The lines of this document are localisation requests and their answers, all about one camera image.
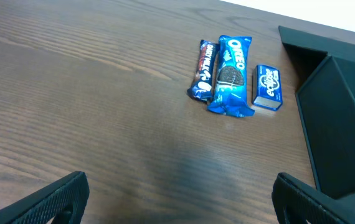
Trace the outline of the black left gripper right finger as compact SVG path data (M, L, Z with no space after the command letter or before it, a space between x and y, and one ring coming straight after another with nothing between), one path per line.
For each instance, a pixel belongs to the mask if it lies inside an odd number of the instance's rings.
M333 199L281 172L272 202L279 223L355 223L355 193Z

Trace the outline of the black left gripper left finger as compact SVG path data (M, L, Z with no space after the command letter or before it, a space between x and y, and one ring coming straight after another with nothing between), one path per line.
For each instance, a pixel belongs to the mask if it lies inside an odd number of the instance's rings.
M0 223L80 224L90 195L87 176L75 171L0 210Z

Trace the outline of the blue Oreo cookie pack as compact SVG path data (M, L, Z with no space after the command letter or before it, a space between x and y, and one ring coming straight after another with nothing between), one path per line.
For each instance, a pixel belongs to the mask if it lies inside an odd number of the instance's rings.
M219 37L219 58L214 96L207 109L213 113L243 118L255 111L247 103L247 60L250 36Z

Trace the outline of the blue Eclipse mint box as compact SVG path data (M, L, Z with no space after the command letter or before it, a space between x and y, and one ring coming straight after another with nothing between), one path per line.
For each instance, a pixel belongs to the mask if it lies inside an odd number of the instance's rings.
M272 111L283 105L280 71L269 65L258 64L253 70L252 104Z

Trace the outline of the dark green open box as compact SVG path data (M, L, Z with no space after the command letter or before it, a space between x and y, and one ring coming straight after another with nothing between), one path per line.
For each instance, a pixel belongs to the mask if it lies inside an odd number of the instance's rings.
M303 80L295 95L316 188L345 197L355 192L355 44L278 30Z

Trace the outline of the Dairy Milk chocolate bar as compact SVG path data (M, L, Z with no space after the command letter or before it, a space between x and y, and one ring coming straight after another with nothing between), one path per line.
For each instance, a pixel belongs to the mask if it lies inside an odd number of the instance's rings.
M189 97L203 102L212 98L214 64L218 51L218 44L204 39L200 41L196 72L187 89Z

